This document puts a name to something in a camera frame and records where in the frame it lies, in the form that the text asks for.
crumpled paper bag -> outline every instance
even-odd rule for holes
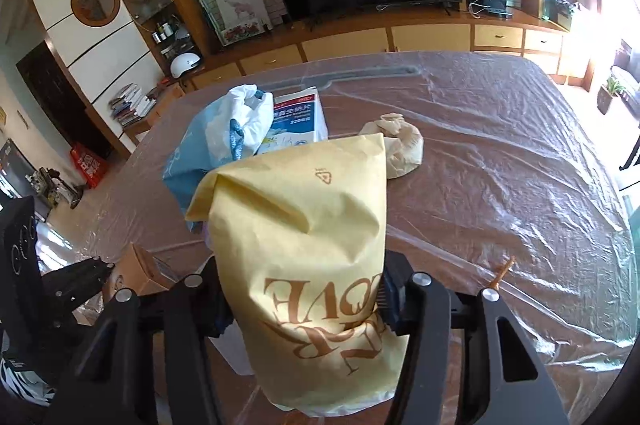
[[[374,312],[386,227],[380,134],[211,171],[187,212],[208,220],[223,292],[269,400],[311,417],[393,397],[406,337]]]
[[[385,136],[386,177],[399,178],[422,163],[424,140],[415,125],[396,112],[383,114],[379,120],[364,124],[360,134],[382,133]]]

doorway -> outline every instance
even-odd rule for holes
[[[108,158],[113,147],[85,112],[84,103],[69,84],[46,42],[32,49],[16,64],[16,68],[69,145],[81,143],[98,156]]]

cable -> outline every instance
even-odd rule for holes
[[[481,9],[479,9],[478,11],[474,11],[472,6],[479,6],[481,7]],[[480,15],[478,14],[486,9],[489,9],[490,7],[491,6],[486,6],[485,4],[478,4],[478,1],[473,1],[473,2],[470,2],[466,8],[468,9],[468,12],[471,13],[475,19],[479,19]]]

blue plastic bag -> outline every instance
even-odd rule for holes
[[[183,214],[203,177],[226,163],[254,155],[272,121],[273,95],[256,85],[232,88],[191,120],[162,174]]]

table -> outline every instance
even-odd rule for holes
[[[114,181],[81,250],[116,260],[135,242],[176,273],[208,256],[161,177],[196,113],[230,87],[286,94],[320,89],[331,137],[398,112],[424,136],[422,165],[390,180],[386,247],[446,287],[476,293],[509,256],[501,293],[581,423],[619,372],[636,337],[638,278],[616,187],[557,87],[532,62],[485,53],[349,56],[238,77],[174,101]],[[452,423],[460,343],[451,344],[444,423]],[[284,413],[252,376],[211,352],[214,383],[233,421],[280,425]],[[384,423],[388,403],[333,424]]]

